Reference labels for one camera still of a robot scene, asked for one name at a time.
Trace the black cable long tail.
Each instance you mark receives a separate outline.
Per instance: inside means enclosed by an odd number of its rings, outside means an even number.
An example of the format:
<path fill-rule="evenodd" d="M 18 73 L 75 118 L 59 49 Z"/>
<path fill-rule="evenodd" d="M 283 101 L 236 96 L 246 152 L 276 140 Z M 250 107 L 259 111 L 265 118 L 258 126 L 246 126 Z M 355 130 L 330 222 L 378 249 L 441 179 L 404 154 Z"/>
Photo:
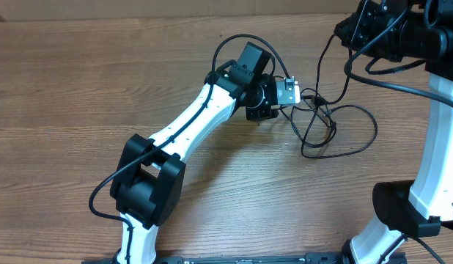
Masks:
<path fill-rule="evenodd" d="M 340 72 L 341 72 L 341 70 L 337 69 L 338 65 L 335 65 L 335 63 L 336 63 L 335 58 L 331 59 L 331 62 L 334 63 L 334 66 L 331 66 L 331 64 L 327 63 L 327 62 L 325 62 L 324 66 L 322 66 L 323 60 L 325 58 L 325 54 L 326 54 L 327 50 L 329 49 L 334 38 L 335 38 L 335 34 L 332 34 L 330 36 L 330 38 L 328 39 L 328 42 L 326 43 L 326 46 L 325 46 L 323 52 L 321 53 L 320 58 L 317 63 L 317 76 L 316 76 L 316 82 L 315 82 L 315 95 L 316 96 L 318 96 L 318 93 L 319 93 L 321 80 L 323 80 L 323 82 L 325 84 L 331 83 L 331 81 L 337 80 L 336 75 L 340 74 Z M 333 100 L 326 99 L 325 100 L 326 104 L 334 105 L 334 104 L 338 103 L 345 96 L 349 80 L 350 80 L 350 78 L 346 77 L 339 97 L 337 97 L 336 99 L 333 99 Z"/>

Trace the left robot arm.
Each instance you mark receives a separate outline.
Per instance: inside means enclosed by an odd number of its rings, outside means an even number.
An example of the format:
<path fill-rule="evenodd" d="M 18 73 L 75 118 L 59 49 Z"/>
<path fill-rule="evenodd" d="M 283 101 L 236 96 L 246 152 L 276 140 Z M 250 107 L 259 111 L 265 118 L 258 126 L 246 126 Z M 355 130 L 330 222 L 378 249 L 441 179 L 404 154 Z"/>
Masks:
<path fill-rule="evenodd" d="M 124 232 L 116 263 L 153 263 L 158 228 L 180 199 L 186 163 L 205 138 L 239 108 L 249 120 L 273 117 L 276 83 L 265 72 L 271 52 L 247 43 L 239 59 L 215 66 L 193 103 L 148 138 L 126 141 L 110 187 Z"/>

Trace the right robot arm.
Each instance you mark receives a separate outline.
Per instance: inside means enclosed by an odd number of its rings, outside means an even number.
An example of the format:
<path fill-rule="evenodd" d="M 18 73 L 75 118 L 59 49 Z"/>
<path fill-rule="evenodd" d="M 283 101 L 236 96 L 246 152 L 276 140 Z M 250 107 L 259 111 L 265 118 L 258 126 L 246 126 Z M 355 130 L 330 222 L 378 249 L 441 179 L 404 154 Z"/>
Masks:
<path fill-rule="evenodd" d="M 428 90 L 385 83 L 386 89 L 428 98 L 424 152 L 414 180 L 375 185 L 375 214 L 347 241 L 345 263 L 404 263 L 395 251 L 407 240 L 422 242 L 442 228 L 453 230 L 453 1 L 361 1 L 338 23 L 335 35 L 356 56 L 373 62 L 412 57 L 430 74 Z"/>

